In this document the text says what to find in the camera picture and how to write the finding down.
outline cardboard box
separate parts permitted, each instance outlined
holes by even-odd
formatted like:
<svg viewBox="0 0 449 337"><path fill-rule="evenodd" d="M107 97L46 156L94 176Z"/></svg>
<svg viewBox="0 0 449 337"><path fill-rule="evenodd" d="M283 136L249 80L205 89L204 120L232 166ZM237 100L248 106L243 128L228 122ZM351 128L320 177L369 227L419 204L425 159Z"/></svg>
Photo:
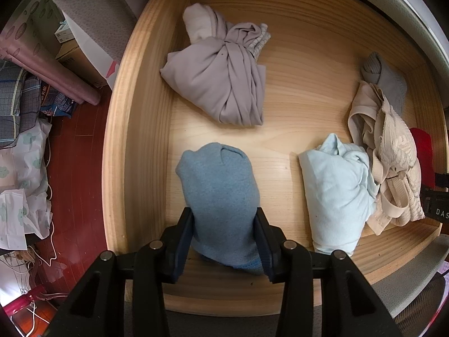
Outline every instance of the cardboard box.
<svg viewBox="0 0 449 337"><path fill-rule="evenodd" d="M56 59L74 74L77 74L95 87L103 87L107 84L106 80L92 66L92 63L90 63L74 39L61 45Z"/></svg>
<svg viewBox="0 0 449 337"><path fill-rule="evenodd" d="M58 39L58 42L64 43L68 40L75 39L75 37L72 34L72 31L70 30L69 25L64 22L64 24L61 24L58 28L58 30L55 31L55 37Z"/></svg>

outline beige bra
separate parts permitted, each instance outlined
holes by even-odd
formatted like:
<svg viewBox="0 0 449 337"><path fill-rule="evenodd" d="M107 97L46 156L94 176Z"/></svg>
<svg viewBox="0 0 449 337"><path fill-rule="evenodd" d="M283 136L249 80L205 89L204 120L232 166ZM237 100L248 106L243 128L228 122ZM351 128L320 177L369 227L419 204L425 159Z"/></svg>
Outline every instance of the beige bra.
<svg viewBox="0 0 449 337"><path fill-rule="evenodd" d="M380 184L377 209L367 220L374 233L380 234L390 222L404 226L424 218L415 142L376 85L360 82L348 126L353 142L366 148L373 178Z"/></svg>

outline light gray cloth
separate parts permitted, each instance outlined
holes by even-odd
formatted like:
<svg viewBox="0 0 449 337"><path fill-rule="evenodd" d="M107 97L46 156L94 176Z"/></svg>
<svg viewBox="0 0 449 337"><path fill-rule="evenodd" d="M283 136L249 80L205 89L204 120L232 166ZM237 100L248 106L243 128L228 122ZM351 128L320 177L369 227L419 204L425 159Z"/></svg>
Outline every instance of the light gray cloth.
<svg viewBox="0 0 449 337"><path fill-rule="evenodd" d="M379 86L394 111L399 116L402 115L407 93L407 83L403 76L391 69L376 52L370 54L360 71L366 82Z"/></svg>
<svg viewBox="0 0 449 337"><path fill-rule="evenodd" d="M140 11L141 0L53 0L113 60L120 63Z"/></svg>
<svg viewBox="0 0 449 337"><path fill-rule="evenodd" d="M255 46L263 46L269 39L266 25L233 25L220 13L199 4L187 9L196 7L209 14L212 36L169 53L162 77L218 122L262 125L265 67L256 64L253 54L260 51Z"/></svg>

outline wood grain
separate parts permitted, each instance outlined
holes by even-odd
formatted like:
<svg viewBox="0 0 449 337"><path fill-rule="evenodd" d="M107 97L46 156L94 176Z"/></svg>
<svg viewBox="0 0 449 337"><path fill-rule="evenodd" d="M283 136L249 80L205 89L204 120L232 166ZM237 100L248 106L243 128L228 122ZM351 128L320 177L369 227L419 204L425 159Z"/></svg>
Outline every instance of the wood grain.
<svg viewBox="0 0 449 337"><path fill-rule="evenodd" d="M110 249L134 251L160 236L164 225L177 222L185 201L175 167L183 151L209 142L236 146L248 155L268 220L310 249L298 154L321 144L329 133L349 142L347 116L361 79L359 67L372 51L406 75L404 120L432 131L437 163L447 165L447 139L438 129L445 129L444 116L425 72L425 59L393 25L361 2L190 1L210 4L235 23L268 24L272 38L258 61L267 68L265 122L247 128L218 124L171 91L159 69L167 53L185 43L181 15L189 0L150 0L122 60L108 115L103 204ZM415 71L419 79L410 77ZM433 114L423 111L426 105ZM353 259L367 279L376 282L438 234L439 227L427 220L389 226L380 236L365 228ZM165 285L164 293L166 307L175 311L266 315L279 312L282 285L203 261L191 251L180 281ZM315 304L319 303L316 283Z"/></svg>
<svg viewBox="0 0 449 337"><path fill-rule="evenodd" d="M359 0L190 0L218 11L237 9L262 12L301 21L356 42L363 57L377 51L388 62L407 72L425 63L408 39L389 21Z"/></svg>
<svg viewBox="0 0 449 337"><path fill-rule="evenodd" d="M438 228L409 223L380 236L361 239L352 259L370 283L375 283L417 255L438 235ZM314 305L321 304L320 283L314 280ZM202 260L191 250L176 285L164 285L165 305L183 313L244 316L280 312L283 284Z"/></svg>
<svg viewBox="0 0 449 337"><path fill-rule="evenodd" d="M185 44L189 0L150 0L115 82L103 149L103 217L108 248L138 250L165 228L165 180L173 91L159 74Z"/></svg>

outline red-brown floor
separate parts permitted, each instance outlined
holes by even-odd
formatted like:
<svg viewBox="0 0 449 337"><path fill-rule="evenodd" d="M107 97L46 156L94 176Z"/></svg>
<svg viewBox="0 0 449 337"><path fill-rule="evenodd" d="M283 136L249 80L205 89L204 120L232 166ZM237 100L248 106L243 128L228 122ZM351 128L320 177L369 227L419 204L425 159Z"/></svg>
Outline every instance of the red-brown floor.
<svg viewBox="0 0 449 337"><path fill-rule="evenodd" d="M111 91L105 86L101 93L98 106L79 105L71 119L55 117L52 121L47 171L53 189L53 243L58 259L51 267L39 269L48 292L69 292L106 249L102 152ZM37 247L45 260L53 255L49 238Z"/></svg>

